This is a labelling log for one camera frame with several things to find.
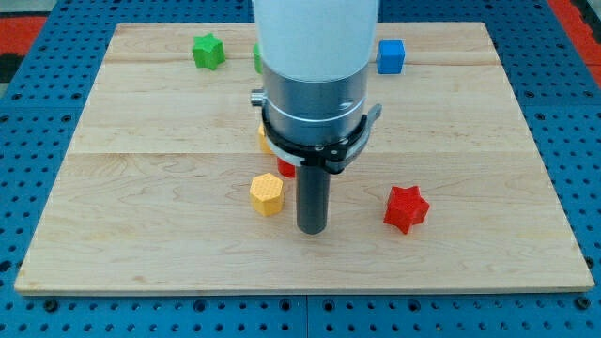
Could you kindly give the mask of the yellow block behind arm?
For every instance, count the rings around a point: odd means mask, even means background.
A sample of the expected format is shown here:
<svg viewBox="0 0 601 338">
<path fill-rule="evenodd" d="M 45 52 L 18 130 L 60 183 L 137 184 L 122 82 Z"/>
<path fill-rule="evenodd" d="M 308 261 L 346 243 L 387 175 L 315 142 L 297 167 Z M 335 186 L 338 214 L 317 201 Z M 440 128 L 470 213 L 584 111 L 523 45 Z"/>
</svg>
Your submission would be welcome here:
<svg viewBox="0 0 601 338">
<path fill-rule="evenodd" d="M 273 154 L 273 152 L 270 149 L 270 146 L 267 142 L 267 136 L 266 136 L 263 124 L 260 124 L 257 129 L 257 140 L 258 140 L 259 148 L 263 153 Z"/>
</svg>

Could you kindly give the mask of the green block behind arm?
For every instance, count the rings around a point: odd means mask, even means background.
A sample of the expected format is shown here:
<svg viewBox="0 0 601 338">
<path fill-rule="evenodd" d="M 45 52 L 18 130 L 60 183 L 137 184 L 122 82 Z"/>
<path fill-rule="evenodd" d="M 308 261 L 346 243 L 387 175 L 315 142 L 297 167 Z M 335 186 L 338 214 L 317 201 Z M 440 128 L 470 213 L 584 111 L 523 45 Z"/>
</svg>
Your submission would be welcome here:
<svg viewBox="0 0 601 338">
<path fill-rule="evenodd" d="M 259 43 L 256 43 L 253 47 L 253 58 L 254 58 L 254 70 L 258 73 L 262 73 L 262 54 Z"/>
</svg>

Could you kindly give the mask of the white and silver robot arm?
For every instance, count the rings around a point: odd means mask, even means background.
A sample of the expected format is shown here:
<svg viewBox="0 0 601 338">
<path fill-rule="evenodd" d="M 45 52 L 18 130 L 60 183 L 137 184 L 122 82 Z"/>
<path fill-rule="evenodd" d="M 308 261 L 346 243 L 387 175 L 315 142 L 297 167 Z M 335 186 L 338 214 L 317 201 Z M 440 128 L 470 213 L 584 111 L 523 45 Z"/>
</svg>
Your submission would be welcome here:
<svg viewBox="0 0 601 338">
<path fill-rule="evenodd" d="M 254 0 L 267 120 L 283 138 L 339 141 L 362 120 L 378 0 Z"/>
</svg>

